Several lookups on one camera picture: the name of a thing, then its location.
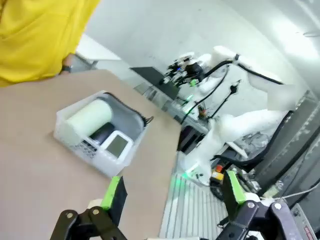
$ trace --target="ribbed aluminum surface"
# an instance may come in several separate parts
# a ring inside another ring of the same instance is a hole
[[[199,187],[179,173],[172,175],[160,238],[201,237],[215,240],[217,224],[227,216],[225,204],[209,187]]]

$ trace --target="black wristband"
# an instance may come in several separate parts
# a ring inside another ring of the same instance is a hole
[[[61,72],[67,71],[67,72],[71,73],[71,69],[72,69],[72,66],[62,65]]]

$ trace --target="gray screen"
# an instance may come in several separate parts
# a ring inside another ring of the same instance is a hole
[[[127,140],[117,135],[110,143],[110,145],[106,148],[106,150],[112,153],[116,158],[119,158],[127,143]]]

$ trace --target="translucent plastic bin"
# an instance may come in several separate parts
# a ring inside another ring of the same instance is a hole
[[[119,162],[113,154],[105,149],[102,149],[88,136],[76,132],[66,123],[66,120],[69,117],[98,97],[103,97],[103,93],[105,92],[106,91],[97,92],[58,111],[56,113],[54,137],[86,163],[96,167],[105,175],[113,177],[131,163],[131,160],[139,144],[141,143],[148,126],[143,128],[142,132],[137,136],[136,139],[133,139],[133,146],[129,150],[126,158],[122,162]]]

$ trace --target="paper roll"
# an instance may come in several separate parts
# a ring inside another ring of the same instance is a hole
[[[113,111],[108,103],[96,99],[70,117],[66,123],[81,136],[90,136],[111,121]]]

